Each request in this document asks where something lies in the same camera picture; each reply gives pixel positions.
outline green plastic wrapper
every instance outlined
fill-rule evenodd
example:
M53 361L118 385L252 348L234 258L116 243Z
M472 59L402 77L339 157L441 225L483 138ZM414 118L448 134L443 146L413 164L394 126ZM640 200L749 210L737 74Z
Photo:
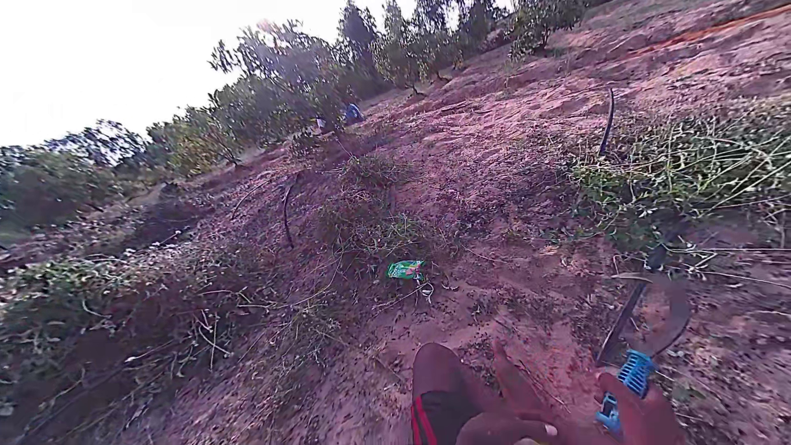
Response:
M423 261L399 261L388 267L389 278L404 278L406 280L420 280L420 265Z

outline blue plastic object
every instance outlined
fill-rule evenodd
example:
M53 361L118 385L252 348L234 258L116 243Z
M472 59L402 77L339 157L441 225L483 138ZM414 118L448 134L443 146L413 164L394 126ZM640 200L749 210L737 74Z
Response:
M618 371L618 380L640 398L645 398L645 394L648 393L648 377L657 367L651 361L651 357L642 352L630 349L628 354L626 363ZM601 410L596 413L596 420L610 430L610 433L615 437L622 437L618 401L612 394L604 394Z

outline sky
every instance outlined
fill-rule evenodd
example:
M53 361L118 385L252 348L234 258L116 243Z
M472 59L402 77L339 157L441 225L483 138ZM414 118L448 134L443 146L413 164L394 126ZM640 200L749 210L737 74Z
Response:
M384 0L356 0L381 26ZM415 0L399 0L405 16ZM503 6L509 2L496 1ZM28 0L4 2L0 146L80 131L96 119L145 133L235 80L207 62L220 39L261 20L303 21L334 41L346 0Z

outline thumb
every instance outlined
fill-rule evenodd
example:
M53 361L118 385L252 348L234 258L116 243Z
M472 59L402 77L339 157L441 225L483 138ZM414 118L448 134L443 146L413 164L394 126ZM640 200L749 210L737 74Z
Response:
M619 404L627 403L632 406L638 406L640 404L640 398L637 394L633 393L632 390L627 388L626 385L621 383L614 375L604 372L599 374L597 381L599 383L599 388L604 392L614 395Z

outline dirt path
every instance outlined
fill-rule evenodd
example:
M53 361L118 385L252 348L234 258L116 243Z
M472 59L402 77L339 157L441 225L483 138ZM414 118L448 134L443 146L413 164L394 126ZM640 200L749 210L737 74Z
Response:
M773 6L779 9L757 9ZM508 48L491 51L446 85L432 86L426 99L402 93L366 111L362 130L384 136L347 148L412 162L418 175L396 190L396 208L460 244L449 242L445 257L435 260L449 289L437 286L430 302L405 299L371 317L376 288L355 291L355 307L368 314L350 323L357 343L334 339L344 353L310 371L304 397L287 408L290 420L280 428L288 443L409 443L411 361L430 341L458 351L495 384L488 344L506 339L506 350L530 370L554 409L587 421L597 408L591 348L630 284L609 278L626 265L604 240L547 241L573 230L566 211L573 196L556 187L568 150L599 137L607 88L616 97L614 137L627 116L791 89L791 10L782 2L615 1L579 29L553 36L550 46L558 56L519 65L506 62ZM260 181L267 186L223 230L279 236L278 199L296 169L281 158L263 159L226 203ZM293 198L297 244L313 236L299 215L334 193L322 178L308 179L311 187ZM717 229L708 242L733 243L728 230ZM302 270L323 267L317 253L297 250L290 258ZM781 267L751 273L788 283ZM292 288L308 287L295 279ZM691 443L788 443L789 289L722 279L690 283L687 291L697 307L690 332L663 360L672 369L664 385L679 391L676 408ZM269 401L260 394L271 370L257 361L261 347L222 376L191 382L125 440L266 443Z

